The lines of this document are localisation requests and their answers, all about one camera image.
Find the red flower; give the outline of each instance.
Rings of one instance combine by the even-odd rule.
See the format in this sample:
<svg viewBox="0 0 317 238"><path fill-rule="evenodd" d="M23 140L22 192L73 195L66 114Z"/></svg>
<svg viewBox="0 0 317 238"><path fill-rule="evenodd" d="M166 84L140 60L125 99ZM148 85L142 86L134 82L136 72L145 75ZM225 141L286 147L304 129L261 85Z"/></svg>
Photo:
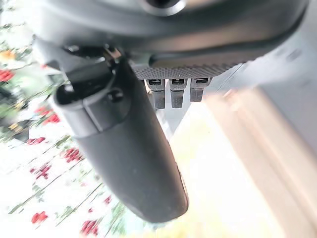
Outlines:
<svg viewBox="0 0 317 238"><path fill-rule="evenodd" d="M0 82L8 82L13 76L9 70L0 70Z"/></svg>
<svg viewBox="0 0 317 238"><path fill-rule="evenodd" d="M40 113L40 112L43 112L44 110L45 110L45 107L39 107L34 112L35 113Z"/></svg>
<svg viewBox="0 0 317 238"><path fill-rule="evenodd" d="M90 221L84 222L83 228L81 229L81 232L84 232L86 230L86 228L88 227L89 223L90 223Z"/></svg>
<svg viewBox="0 0 317 238"><path fill-rule="evenodd" d="M39 221L40 222L43 222L43 221L45 221L46 219L47 219L47 215L45 214L45 212L43 211L43 212L41 212L40 214L39 214Z"/></svg>
<svg viewBox="0 0 317 238"><path fill-rule="evenodd" d="M97 226L94 227L93 234L96 236L98 235L98 227Z"/></svg>
<svg viewBox="0 0 317 238"><path fill-rule="evenodd" d="M36 145L36 144L42 143L44 140L45 140L45 137L40 137L40 138L37 138L37 139L28 139L26 141L26 143L28 145Z"/></svg>
<svg viewBox="0 0 317 238"><path fill-rule="evenodd" d="M97 223L97 221L90 221L90 223L88 224L88 226L84 230L84 234L85 235L90 234L90 232L92 231L92 229L93 229L93 227L95 226L96 223Z"/></svg>
<svg viewBox="0 0 317 238"><path fill-rule="evenodd" d="M97 221L85 221L81 229L81 233L83 233L84 235L88 235L91 233L93 233L94 235L98 235Z"/></svg>
<svg viewBox="0 0 317 238"><path fill-rule="evenodd" d="M105 204L106 204L106 205L109 205L109 204L111 203L111 201L112 201L112 198L111 198L111 196L109 196L109 197L107 197L107 198L105 199Z"/></svg>
<svg viewBox="0 0 317 238"><path fill-rule="evenodd" d="M40 215L39 215L38 213L35 213L35 214L33 215L33 217L32 217L31 222L32 222L33 224L35 224L35 223L38 221L39 216L40 216Z"/></svg>

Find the light wooden surface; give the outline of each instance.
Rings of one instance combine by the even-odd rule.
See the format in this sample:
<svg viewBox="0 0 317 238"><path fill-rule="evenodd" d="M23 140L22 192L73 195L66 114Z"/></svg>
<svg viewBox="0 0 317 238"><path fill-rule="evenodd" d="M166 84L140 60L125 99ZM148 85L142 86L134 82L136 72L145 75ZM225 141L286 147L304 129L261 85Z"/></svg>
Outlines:
<svg viewBox="0 0 317 238"><path fill-rule="evenodd" d="M170 144L189 210L134 237L317 237L314 158L257 89L192 104Z"/></svg>

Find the blurred background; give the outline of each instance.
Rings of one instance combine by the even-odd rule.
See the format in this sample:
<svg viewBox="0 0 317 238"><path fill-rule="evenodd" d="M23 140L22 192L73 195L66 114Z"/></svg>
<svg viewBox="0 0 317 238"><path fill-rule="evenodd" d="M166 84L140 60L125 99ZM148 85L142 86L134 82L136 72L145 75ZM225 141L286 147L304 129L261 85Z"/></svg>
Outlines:
<svg viewBox="0 0 317 238"><path fill-rule="evenodd" d="M5 237L317 237L315 0L290 39L213 78L202 103L190 103L187 87L183 108L172 109L166 84L157 116L191 202L166 224L115 198L50 107L65 79L33 59L26 4L0 2Z"/></svg>

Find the round hole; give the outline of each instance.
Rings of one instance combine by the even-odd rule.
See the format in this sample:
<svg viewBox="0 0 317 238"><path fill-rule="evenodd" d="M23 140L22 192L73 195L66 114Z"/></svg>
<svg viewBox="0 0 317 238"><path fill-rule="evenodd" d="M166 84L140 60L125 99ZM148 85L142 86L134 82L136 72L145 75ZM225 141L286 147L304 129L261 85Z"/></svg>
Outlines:
<svg viewBox="0 0 317 238"><path fill-rule="evenodd" d="M186 6L186 0L140 0L143 9L155 16L172 16Z"/></svg>
<svg viewBox="0 0 317 238"><path fill-rule="evenodd" d="M147 0L147 2L157 8L169 8L176 5L179 0Z"/></svg>

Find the black plastic housing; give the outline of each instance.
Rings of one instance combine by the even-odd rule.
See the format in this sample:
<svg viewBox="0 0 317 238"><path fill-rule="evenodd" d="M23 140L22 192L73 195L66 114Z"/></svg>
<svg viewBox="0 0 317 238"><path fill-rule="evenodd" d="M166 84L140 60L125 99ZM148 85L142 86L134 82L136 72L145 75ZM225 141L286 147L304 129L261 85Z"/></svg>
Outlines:
<svg viewBox="0 0 317 238"><path fill-rule="evenodd" d="M144 220L170 221L188 209L180 172L144 84L126 60L116 72L104 90L76 102L59 88L55 106L112 192Z"/></svg>

